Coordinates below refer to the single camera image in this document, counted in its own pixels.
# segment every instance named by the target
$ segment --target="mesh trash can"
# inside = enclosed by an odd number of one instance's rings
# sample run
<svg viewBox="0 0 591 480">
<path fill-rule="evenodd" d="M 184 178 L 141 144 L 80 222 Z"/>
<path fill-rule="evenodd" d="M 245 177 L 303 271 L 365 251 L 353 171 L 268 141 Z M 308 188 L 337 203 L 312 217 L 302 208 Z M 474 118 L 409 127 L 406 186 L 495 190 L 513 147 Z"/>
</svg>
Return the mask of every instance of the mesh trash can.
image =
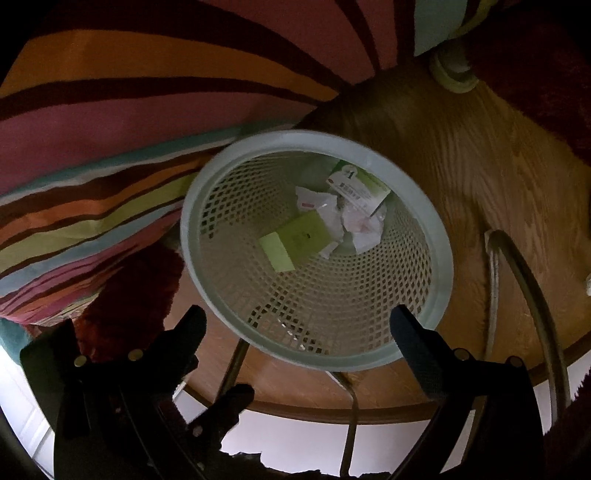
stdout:
<svg viewBox="0 0 591 480">
<path fill-rule="evenodd" d="M 326 191 L 345 160 L 392 193 L 382 241 L 357 255 L 345 241 L 276 273 L 259 238 L 298 215 L 295 187 Z M 359 371 L 401 357 L 389 314 L 403 303 L 427 328 L 452 290 L 447 233 L 420 188 L 392 161 L 333 135 L 281 131 L 238 141 L 197 175 L 181 218 L 191 278 L 235 333 L 277 358 L 326 371 Z"/>
</svg>

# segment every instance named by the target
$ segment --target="colorful striped fabric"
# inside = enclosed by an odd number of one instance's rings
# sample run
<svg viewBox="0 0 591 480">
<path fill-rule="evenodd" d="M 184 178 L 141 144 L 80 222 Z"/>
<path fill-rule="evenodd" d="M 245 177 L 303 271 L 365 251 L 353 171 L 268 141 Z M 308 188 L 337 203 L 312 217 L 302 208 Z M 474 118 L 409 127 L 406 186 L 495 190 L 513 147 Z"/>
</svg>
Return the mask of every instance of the colorful striped fabric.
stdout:
<svg viewBox="0 0 591 480">
<path fill-rule="evenodd" d="M 414 0 L 59 2 L 0 85 L 0 316 L 80 312 L 220 147 L 412 55 L 414 16 Z"/>
</svg>

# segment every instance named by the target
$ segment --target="bolt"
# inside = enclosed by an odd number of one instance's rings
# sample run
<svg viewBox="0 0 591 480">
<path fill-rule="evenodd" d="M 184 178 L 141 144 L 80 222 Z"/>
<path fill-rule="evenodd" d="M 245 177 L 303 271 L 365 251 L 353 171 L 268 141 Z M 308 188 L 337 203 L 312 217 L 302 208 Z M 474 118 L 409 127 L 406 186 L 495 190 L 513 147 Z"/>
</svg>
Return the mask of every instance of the bolt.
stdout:
<svg viewBox="0 0 591 480">
<path fill-rule="evenodd" d="M 132 362 L 139 360 L 143 356 L 144 352 L 139 348 L 136 348 L 135 350 L 132 350 L 127 354 L 127 358 L 129 358 L 129 360 L 131 360 Z"/>
<path fill-rule="evenodd" d="M 466 350 L 465 348 L 456 348 L 453 351 L 453 355 L 458 359 L 458 360 L 469 360 L 470 359 L 470 352 L 468 350 Z"/>
<path fill-rule="evenodd" d="M 74 366 L 75 367 L 83 367 L 84 365 L 86 365 L 87 361 L 88 361 L 88 359 L 84 355 L 79 355 L 74 360 Z"/>
<path fill-rule="evenodd" d="M 509 363 L 516 368 L 523 367 L 523 360 L 521 358 L 519 358 L 518 356 L 510 356 Z"/>
</svg>

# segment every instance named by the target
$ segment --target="green paper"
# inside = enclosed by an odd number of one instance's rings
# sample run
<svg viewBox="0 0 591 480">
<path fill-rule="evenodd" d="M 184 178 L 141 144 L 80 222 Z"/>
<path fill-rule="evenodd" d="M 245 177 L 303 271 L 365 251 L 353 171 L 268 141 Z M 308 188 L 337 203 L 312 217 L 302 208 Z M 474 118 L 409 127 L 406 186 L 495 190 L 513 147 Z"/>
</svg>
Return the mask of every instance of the green paper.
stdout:
<svg viewBox="0 0 591 480">
<path fill-rule="evenodd" d="M 332 241 L 316 210 L 300 215 L 259 239 L 276 272 L 295 270 Z"/>
</svg>

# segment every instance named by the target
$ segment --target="teal fabric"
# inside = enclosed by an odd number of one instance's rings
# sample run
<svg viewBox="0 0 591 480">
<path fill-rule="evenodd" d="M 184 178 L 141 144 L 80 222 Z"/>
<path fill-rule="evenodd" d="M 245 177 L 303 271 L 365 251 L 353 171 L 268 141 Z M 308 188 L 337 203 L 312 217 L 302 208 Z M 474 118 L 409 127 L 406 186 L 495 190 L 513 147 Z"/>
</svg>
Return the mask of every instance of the teal fabric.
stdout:
<svg viewBox="0 0 591 480">
<path fill-rule="evenodd" d="M 19 324 L 0 317 L 0 346 L 18 365 L 21 350 L 31 343 L 33 337 Z"/>
<path fill-rule="evenodd" d="M 414 8 L 414 55 L 447 40 L 462 24 L 468 0 L 417 0 Z"/>
</svg>

